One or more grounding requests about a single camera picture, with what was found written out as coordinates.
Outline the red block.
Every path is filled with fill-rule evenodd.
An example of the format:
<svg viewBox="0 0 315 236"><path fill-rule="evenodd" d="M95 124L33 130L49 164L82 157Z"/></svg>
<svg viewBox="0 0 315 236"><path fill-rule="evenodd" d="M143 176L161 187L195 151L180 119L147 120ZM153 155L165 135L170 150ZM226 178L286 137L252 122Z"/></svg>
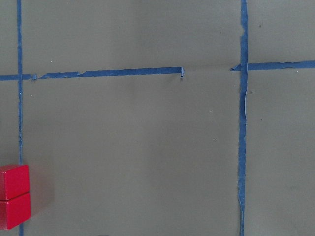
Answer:
<svg viewBox="0 0 315 236"><path fill-rule="evenodd" d="M30 191L28 165L0 167L0 199L10 200Z"/></svg>

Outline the torn blue tape strip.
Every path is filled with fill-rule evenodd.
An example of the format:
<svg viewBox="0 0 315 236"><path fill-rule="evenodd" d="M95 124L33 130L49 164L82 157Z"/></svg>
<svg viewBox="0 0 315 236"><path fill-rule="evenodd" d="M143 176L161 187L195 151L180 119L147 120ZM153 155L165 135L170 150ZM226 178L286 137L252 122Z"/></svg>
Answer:
<svg viewBox="0 0 315 236"><path fill-rule="evenodd" d="M94 70L79 73L73 72L54 72L42 76L36 74L23 74L23 80L37 79L61 79L61 78L81 78L81 77L111 77L111 76L133 76L133 75L160 75L160 74L179 74L184 76L183 67L159 67L159 68L136 68L136 69L118 69L118 70Z"/></svg>

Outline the long vertical blue tape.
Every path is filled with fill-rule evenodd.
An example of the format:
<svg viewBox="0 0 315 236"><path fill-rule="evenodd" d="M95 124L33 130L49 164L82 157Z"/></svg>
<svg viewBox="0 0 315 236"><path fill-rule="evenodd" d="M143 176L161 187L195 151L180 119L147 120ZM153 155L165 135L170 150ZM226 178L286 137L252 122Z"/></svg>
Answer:
<svg viewBox="0 0 315 236"><path fill-rule="evenodd" d="M241 26L243 34L240 41L240 97L239 97L239 147L238 147L238 201L240 207L240 232L245 235L245 197L246 197L246 96L248 90L248 8L247 1L241 0Z"/></svg>

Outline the short blue tape right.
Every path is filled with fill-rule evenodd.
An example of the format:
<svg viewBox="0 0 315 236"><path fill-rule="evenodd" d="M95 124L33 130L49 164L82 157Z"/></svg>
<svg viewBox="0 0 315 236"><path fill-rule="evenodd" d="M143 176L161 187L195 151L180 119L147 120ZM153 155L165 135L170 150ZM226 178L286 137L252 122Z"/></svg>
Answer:
<svg viewBox="0 0 315 236"><path fill-rule="evenodd" d="M259 70L279 70L279 69L308 69L314 68L314 60L306 60L299 62L264 62L264 63L249 63L248 71Z"/></svg>

